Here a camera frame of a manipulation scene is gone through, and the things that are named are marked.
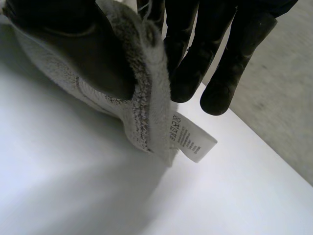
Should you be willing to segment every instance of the glove finger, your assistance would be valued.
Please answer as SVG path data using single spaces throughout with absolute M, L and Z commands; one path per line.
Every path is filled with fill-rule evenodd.
M 195 37 L 187 55 L 171 77 L 171 97 L 178 103 L 192 98 L 208 71 L 236 7 L 225 0 L 201 0 Z
M 166 0 L 165 2 L 168 29 L 164 44 L 170 75 L 178 67 L 186 52 L 198 5 L 197 0 Z

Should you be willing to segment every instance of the white fabric item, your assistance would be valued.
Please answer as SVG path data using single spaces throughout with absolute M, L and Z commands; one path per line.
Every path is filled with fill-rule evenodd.
M 170 86 L 161 35 L 152 22 L 142 21 L 129 7 L 110 0 L 97 3 L 121 40 L 134 71 L 137 85 L 132 100 L 122 101 L 96 91 L 53 53 L 16 30 L 17 38 L 31 61 L 53 82 L 94 109 L 120 118 L 134 146 L 158 155 L 171 166 L 176 151 L 170 149 Z M 147 27 L 157 35 L 155 45 L 149 41 Z

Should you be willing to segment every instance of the white tag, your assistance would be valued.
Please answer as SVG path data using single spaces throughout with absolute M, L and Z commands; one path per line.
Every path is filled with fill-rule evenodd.
M 198 163 L 217 141 L 178 112 L 172 114 L 170 139 L 190 160 Z

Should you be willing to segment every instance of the black glove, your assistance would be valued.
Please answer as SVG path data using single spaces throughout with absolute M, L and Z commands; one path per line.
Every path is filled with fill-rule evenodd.
M 201 98 L 202 109 L 221 115 L 228 109 L 236 87 L 254 50 L 297 0 L 137 0 L 138 12 L 162 30 L 164 9 L 171 97 L 188 101 L 209 69 L 223 36 L 234 18 L 230 37 L 210 83 Z M 196 12 L 195 37 L 185 57 Z

